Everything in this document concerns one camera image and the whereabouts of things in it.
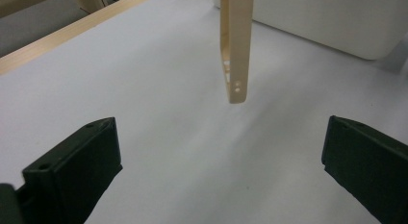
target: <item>screw hole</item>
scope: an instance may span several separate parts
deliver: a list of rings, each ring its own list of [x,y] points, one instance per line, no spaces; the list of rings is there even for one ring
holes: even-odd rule
[[[39,169],[39,170],[46,170],[46,169],[48,169],[50,166],[51,166],[51,164],[45,163],[45,164],[40,165],[38,169]]]

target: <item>floor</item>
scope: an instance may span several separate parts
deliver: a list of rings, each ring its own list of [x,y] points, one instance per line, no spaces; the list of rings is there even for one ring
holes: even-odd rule
[[[87,15],[75,0],[47,0],[0,18],[0,57]]]

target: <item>white container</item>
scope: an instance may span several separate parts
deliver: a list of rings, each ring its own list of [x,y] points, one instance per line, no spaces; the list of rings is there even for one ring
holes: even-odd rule
[[[408,0],[255,0],[253,19],[376,60],[408,32]]]

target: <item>dark object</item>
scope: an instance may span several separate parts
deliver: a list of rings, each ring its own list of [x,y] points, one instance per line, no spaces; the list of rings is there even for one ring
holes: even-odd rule
[[[0,224],[82,224],[122,169],[114,118],[94,121],[0,185]]]
[[[408,223],[408,146],[373,128],[330,117],[325,170],[381,223]]]

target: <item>white tabletop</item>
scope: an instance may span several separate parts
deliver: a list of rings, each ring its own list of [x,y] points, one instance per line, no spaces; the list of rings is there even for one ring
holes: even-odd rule
[[[378,223],[320,161],[330,115],[408,143],[408,37],[367,62],[253,25],[228,104],[212,0],[149,0],[0,76],[0,182],[116,117],[124,169],[87,223]]]

